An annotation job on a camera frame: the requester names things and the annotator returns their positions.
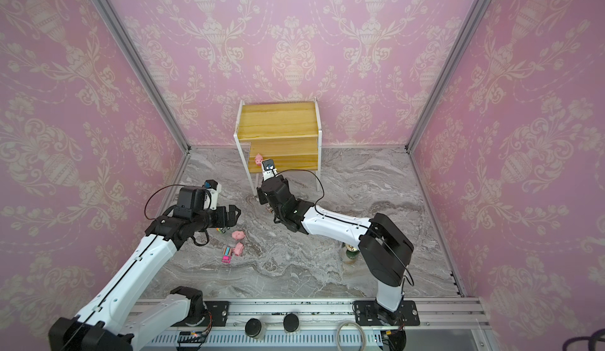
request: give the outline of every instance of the black knob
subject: black knob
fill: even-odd
[[[256,318],[251,318],[248,319],[248,322],[246,323],[246,335],[248,337],[254,338],[256,337],[258,334],[261,333],[262,330],[262,323],[261,321],[259,321]]]
[[[298,316],[290,313],[284,317],[284,330],[287,333],[292,333],[298,330]]]

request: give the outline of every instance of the pink toy car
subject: pink toy car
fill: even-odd
[[[231,263],[231,255],[233,255],[233,248],[229,246],[225,247],[223,252],[223,263]]]

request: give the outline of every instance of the shelf leg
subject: shelf leg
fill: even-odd
[[[321,179],[321,130],[317,140],[317,177]],[[316,179],[316,183],[317,190],[319,191],[321,189],[320,181]]]
[[[235,144],[237,145],[237,150],[239,151],[241,163],[244,165],[244,170],[246,170],[246,175],[248,176],[248,181],[250,182],[250,189],[252,189],[252,194],[256,196],[256,188],[253,185],[252,177],[250,176],[250,171],[248,170],[248,163],[246,162],[244,151],[241,149],[241,144],[239,143],[239,139],[237,138],[237,136],[233,138],[235,139]]]

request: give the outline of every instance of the black mounting plate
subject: black mounting plate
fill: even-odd
[[[376,304],[376,301],[360,300],[353,302],[353,310],[355,312],[355,322],[357,322],[358,325],[382,325],[381,319],[378,317],[378,305]],[[393,316],[395,318],[403,319],[405,326],[420,326],[420,318],[418,317],[416,303],[411,300],[401,300],[399,308],[393,313]]]
[[[208,310],[212,314],[212,327],[225,327],[227,325],[227,313],[229,312],[229,302],[207,302],[204,301]],[[210,322],[210,317],[206,316],[196,327],[206,327]],[[180,321],[173,326],[189,326],[185,321]]]

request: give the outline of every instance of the white cable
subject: white cable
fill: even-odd
[[[337,350],[343,351],[343,349],[340,347],[340,331],[346,325],[353,325],[353,327],[356,327],[359,330],[359,332],[361,333],[361,348],[359,349],[359,351],[364,351],[366,349],[366,344],[367,344],[366,333],[364,332],[364,330],[361,328],[360,325],[357,325],[357,323],[352,322],[352,321],[343,322],[340,325],[338,325],[338,327],[337,327]]]

